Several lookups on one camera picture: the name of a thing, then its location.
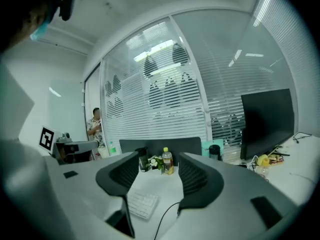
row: patterned shirt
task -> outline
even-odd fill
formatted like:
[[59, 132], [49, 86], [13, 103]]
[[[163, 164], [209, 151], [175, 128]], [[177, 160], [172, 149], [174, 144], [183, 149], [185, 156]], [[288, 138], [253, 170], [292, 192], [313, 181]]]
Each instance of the patterned shirt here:
[[[96, 126], [100, 125], [100, 120], [96, 121], [93, 118], [90, 119], [87, 124], [86, 124], [86, 129], [88, 131], [92, 130], [93, 128], [95, 128]], [[101, 130], [97, 130], [95, 132], [95, 134], [93, 134], [93, 139], [97, 142], [99, 142], [99, 148], [105, 148], [106, 145], [104, 143], [104, 140], [102, 138], [102, 131]]]

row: computer monitor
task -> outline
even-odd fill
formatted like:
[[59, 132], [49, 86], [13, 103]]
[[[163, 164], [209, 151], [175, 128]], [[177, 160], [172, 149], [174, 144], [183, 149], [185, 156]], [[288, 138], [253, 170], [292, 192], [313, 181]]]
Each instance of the computer monitor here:
[[294, 134], [295, 115], [289, 89], [241, 95], [245, 129], [241, 159], [260, 156]]

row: black mug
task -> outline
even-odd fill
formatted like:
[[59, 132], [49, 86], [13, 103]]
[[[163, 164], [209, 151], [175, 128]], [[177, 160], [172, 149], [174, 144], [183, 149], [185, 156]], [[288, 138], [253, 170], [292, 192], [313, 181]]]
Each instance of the black mug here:
[[220, 146], [219, 145], [211, 145], [209, 147], [209, 154], [210, 158], [217, 158], [217, 160], [221, 161], [221, 153], [220, 153]]
[[139, 154], [139, 168], [141, 172], [147, 172], [149, 169], [147, 149], [147, 147], [139, 147], [135, 150]]

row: ceiling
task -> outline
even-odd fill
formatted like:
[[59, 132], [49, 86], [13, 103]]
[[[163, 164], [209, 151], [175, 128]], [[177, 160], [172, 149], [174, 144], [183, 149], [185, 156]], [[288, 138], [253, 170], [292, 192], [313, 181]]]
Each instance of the ceiling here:
[[[41, 42], [52, 43], [87, 55], [105, 33], [137, 8], [149, 10], [175, 0], [76, 0], [70, 20], [54, 16]], [[250, 11], [253, 0], [233, 0]]]

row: plastic bottle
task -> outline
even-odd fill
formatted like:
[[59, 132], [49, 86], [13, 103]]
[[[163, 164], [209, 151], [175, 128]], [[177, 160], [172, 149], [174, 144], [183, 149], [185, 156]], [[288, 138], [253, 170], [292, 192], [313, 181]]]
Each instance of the plastic bottle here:
[[112, 141], [109, 142], [109, 154], [110, 157], [116, 154], [116, 147], [112, 145]]
[[172, 154], [168, 151], [167, 147], [163, 148], [162, 159], [164, 172], [169, 175], [172, 174], [174, 172], [174, 161], [172, 158]]
[[269, 174], [269, 159], [264, 158], [262, 160], [261, 165], [257, 168], [256, 173], [262, 176], [263, 178], [267, 178]]

